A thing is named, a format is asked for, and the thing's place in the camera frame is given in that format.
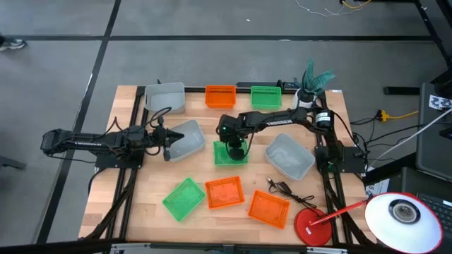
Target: gray plastic bin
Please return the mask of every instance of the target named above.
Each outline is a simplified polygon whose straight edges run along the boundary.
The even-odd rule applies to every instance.
[[[171,162],[178,162],[206,147],[206,138],[198,122],[195,120],[186,121],[181,125],[171,128],[171,131],[185,135],[180,140],[174,142],[169,148],[169,155],[171,156],[169,160]]]
[[[276,136],[265,152],[266,161],[292,180],[300,180],[316,159],[287,134]]]
[[[172,108],[168,114],[178,114],[185,111],[185,88],[181,82],[148,85],[144,95],[144,107],[150,111],[151,115],[164,107]]]

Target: wooden table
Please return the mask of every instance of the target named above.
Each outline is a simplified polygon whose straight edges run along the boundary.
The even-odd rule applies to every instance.
[[[136,86],[120,85],[117,88],[108,126],[115,116],[121,127],[127,127],[133,107]],[[344,97],[341,91],[326,92],[328,107],[349,122]],[[179,243],[248,243],[303,245],[293,228],[295,215],[304,207],[289,200],[290,211],[285,229],[278,229],[248,217],[248,209],[254,190],[268,191],[266,178],[275,182],[285,181],[300,197],[315,195],[313,203],[326,211],[326,200],[320,173],[313,166],[301,181],[291,181],[281,175],[264,159],[264,150],[279,133],[290,135],[308,150],[314,151],[316,137],[298,125],[267,128],[257,133],[251,146],[249,163],[243,167],[215,167],[213,163],[213,141],[218,140],[215,128],[222,114],[232,116],[239,112],[252,111],[249,94],[237,94],[233,110],[209,109],[204,103],[204,93],[185,94],[186,110],[183,114],[165,115],[167,128],[195,119],[201,125],[206,137],[206,148],[180,162],[164,162],[163,156],[146,156],[143,167],[138,170],[131,214],[127,229],[127,241],[179,242]],[[292,95],[282,96],[282,107],[290,107]],[[143,101],[138,112],[137,124],[141,119]],[[352,146],[345,127],[337,119],[335,131],[344,145]],[[86,205],[79,236],[86,236],[105,216],[111,207],[117,183],[118,169],[106,169],[93,181]],[[162,204],[162,200],[181,183],[191,177],[202,189],[204,183],[229,176],[240,176],[245,194],[245,203],[219,210],[209,210],[205,199],[183,222],[177,222]],[[362,182],[354,174],[341,174],[346,203],[351,205],[366,198]],[[364,208],[352,210],[350,215],[367,235],[375,241],[364,220]],[[114,236],[119,235],[122,211],[118,213]],[[344,242],[343,227],[338,221],[339,237]]]

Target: concrete floor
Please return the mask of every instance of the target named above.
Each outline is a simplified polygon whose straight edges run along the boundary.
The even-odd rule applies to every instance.
[[[299,2],[312,11],[340,9],[337,1]],[[423,4],[452,52],[452,32],[439,8],[433,1]],[[0,28],[10,35],[103,35],[113,5],[113,0],[0,0]],[[350,15],[325,18],[300,9],[293,0],[128,0],[121,3],[112,35],[428,35],[428,31],[412,4],[370,3]],[[30,40],[23,50],[0,53],[0,155],[28,164],[24,170],[0,170],[0,246],[35,241],[60,163],[42,155],[41,135],[53,128],[72,128],[99,47],[99,41]],[[83,131],[103,132],[117,85],[147,85],[157,78],[199,86],[292,80],[301,78],[309,59],[314,60],[314,71],[333,69],[337,78],[327,88],[344,91],[351,121],[373,116],[377,109],[391,115],[417,110],[417,97],[385,96],[382,87],[419,86],[446,70],[439,50],[426,42],[109,42]],[[416,123],[416,117],[378,123],[375,136]],[[354,126],[353,131],[368,138],[371,126]],[[385,149],[375,147],[369,157],[378,157]],[[414,150],[415,143],[408,143],[391,157]],[[76,158],[93,157],[77,152]],[[49,241],[77,238],[92,173],[93,166],[72,163]]]

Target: green basket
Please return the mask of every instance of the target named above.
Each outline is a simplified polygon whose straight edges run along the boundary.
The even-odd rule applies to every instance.
[[[185,179],[164,200],[163,205],[172,216],[182,221],[206,197],[201,188],[191,178]]]
[[[251,87],[251,105],[253,109],[279,109],[281,102],[281,87]]]
[[[248,146],[246,141],[242,142],[242,149],[246,152]],[[215,158],[215,166],[239,166],[248,164],[248,155],[243,160],[233,160],[226,151],[226,144],[220,141],[213,142],[213,154]]]

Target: orange plastic basket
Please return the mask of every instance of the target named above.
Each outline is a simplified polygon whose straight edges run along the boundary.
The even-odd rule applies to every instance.
[[[236,205],[245,201],[238,176],[207,182],[206,193],[210,209]]]
[[[284,229],[289,206],[289,201],[256,190],[248,215],[261,222]]]
[[[231,109],[235,105],[235,86],[207,85],[206,104],[210,108]]]

